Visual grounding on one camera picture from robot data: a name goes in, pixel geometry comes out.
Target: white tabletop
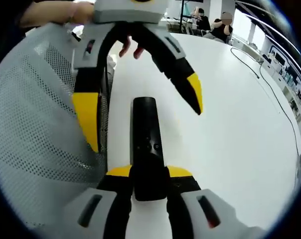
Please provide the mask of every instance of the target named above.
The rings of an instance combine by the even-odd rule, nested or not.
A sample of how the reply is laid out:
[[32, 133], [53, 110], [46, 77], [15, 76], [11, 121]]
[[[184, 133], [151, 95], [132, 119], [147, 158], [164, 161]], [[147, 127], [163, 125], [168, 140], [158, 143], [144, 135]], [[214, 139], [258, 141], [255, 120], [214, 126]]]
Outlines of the white tabletop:
[[[145, 52], [133, 58], [136, 44], [118, 60], [112, 88], [108, 166], [130, 163], [130, 113], [136, 97], [157, 103], [164, 159], [191, 171], [202, 189], [210, 189], [248, 226], [269, 228], [294, 188], [297, 149], [292, 126], [262, 78], [231, 53], [231, 46], [210, 39], [173, 34], [197, 72], [203, 88], [204, 113], [198, 116]], [[236, 54], [259, 73], [259, 64]], [[272, 85], [297, 133], [288, 101]]]

